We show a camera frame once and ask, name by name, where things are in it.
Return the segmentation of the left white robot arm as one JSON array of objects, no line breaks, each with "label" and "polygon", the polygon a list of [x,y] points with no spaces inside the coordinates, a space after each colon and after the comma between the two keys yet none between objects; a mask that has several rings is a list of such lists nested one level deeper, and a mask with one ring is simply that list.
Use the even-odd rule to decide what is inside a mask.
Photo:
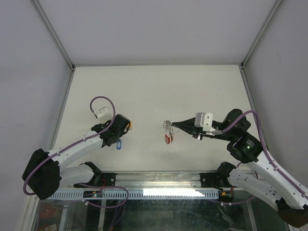
[{"label": "left white robot arm", "polygon": [[34,151],[22,175],[25,183],[23,189],[29,187],[31,195],[45,200],[58,189],[68,186],[107,185],[101,170],[94,163],[88,161],[77,167],[71,167],[71,164],[86,154],[117,143],[128,132],[130,125],[128,118],[117,114],[114,119],[93,126],[82,138],[65,148]]}]

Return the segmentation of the red handled metal keyring holder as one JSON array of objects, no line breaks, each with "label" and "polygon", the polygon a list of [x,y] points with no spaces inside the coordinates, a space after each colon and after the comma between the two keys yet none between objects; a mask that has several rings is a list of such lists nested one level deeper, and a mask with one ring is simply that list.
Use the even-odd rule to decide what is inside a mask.
[{"label": "red handled metal keyring holder", "polygon": [[172,128],[172,124],[169,120],[165,120],[163,122],[163,128],[165,129],[165,143],[166,144],[171,144],[170,142],[170,136],[173,135],[174,136],[174,132],[173,132],[173,128]]}]

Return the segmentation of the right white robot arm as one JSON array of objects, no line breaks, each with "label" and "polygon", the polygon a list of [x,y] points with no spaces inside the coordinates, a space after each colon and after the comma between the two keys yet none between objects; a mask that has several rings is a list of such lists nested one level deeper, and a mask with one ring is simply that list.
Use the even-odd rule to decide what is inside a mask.
[{"label": "right white robot arm", "polygon": [[259,119],[253,110],[233,109],[222,122],[213,120],[212,113],[197,113],[191,119],[172,122],[170,126],[198,140],[207,137],[227,141],[230,155],[264,178],[261,181],[250,177],[237,166],[222,162],[215,173],[205,178],[206,184],[218,190],[228,185],[241,188],[271,206],[287,224],[295,228],[307,225],[307,187],[274,160],[261,137],[256,138],[248,132],[251,123],[247,114]]}]

